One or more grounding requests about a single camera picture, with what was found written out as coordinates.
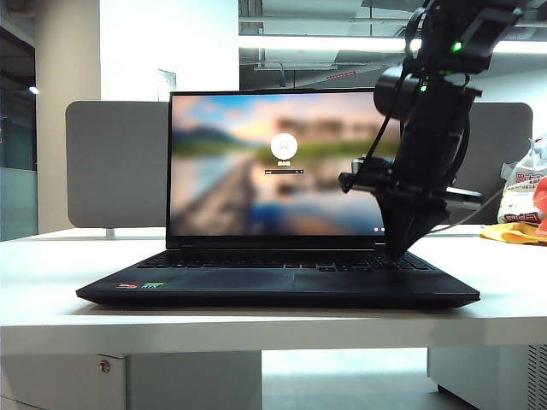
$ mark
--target green led light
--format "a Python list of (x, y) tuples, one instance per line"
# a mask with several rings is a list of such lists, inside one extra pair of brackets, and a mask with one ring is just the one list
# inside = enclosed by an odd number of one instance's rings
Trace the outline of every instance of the green led light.
[(457, 53), (462, 48), (463, 48), (463, 43), (461, 41), (456, 41), (455, 43), (452, 44), (451, 50), (453, 53)]

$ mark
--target robotic arm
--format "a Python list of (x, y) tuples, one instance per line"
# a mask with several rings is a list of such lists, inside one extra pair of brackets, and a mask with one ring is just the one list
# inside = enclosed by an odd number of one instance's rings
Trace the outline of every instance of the robotic arm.
[[(450, 217), (448, 202), (477, 202), (480, 194), (451, 186), (469, 138), (469, 110), (480, 91), (469, 74), (485, 71), (494, 46), (522, 16), (523, 0), (426, 0), (405, 32), (401, 67), (385, 71), (374, 89), (385, 122), (368, 153), (338, 177), (342, 190), (367, 190), (384, 220), (392, 259)], [(420, 21), (421, 48), (410, 50)], [(447, 79), (464, 74), (462, 85)], [(373, 156), (390, 118), (404, 124), (393, 162)]]

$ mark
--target gray desk divider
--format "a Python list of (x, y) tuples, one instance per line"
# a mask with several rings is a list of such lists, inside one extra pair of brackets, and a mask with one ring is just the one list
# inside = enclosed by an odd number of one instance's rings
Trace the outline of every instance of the gray desk divider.
[[(78, 227), (165, 226), (168, 104), (73, 102), (66, 121), (70, 221)], [(503, 187), (502, 163), (526, 153), (532, 110), (518, 102), (478, 102), (471, 129), (456, 186), (488, 197)], [(494, 223), (498, 204), (469, 223)], [(469, 213), (453, 211), (451, 220)]]
[(165, 226), (168, 103), (78, 101), (66, 122), (70, 221)]

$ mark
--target user avatar icon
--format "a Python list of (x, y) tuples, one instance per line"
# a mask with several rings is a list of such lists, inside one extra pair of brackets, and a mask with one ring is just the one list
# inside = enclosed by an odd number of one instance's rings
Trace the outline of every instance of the user avatar icon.
[(291, 134), (283, 132), (273, 137), (270, 148), (277, 159), (282, 161), (290, 160), (297, 153), (297, 139)]

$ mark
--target white wall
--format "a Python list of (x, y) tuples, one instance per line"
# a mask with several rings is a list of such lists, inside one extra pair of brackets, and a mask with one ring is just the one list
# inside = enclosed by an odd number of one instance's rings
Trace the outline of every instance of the white wall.
[(483, 91), (476, 101), (527, 103), (533, 111), (533, 135), (547, 132), (547, 69), (487, 79), (478, 76), (471, 85)]
[(42, 0), (36, 15), (38, 230), (69, 228), (65, 109), (100, 98), (98, 0)]
[(157, 70), (184, 91), (237, 90), (238, 0), (101, 0), (103, 100), (157, 101)]

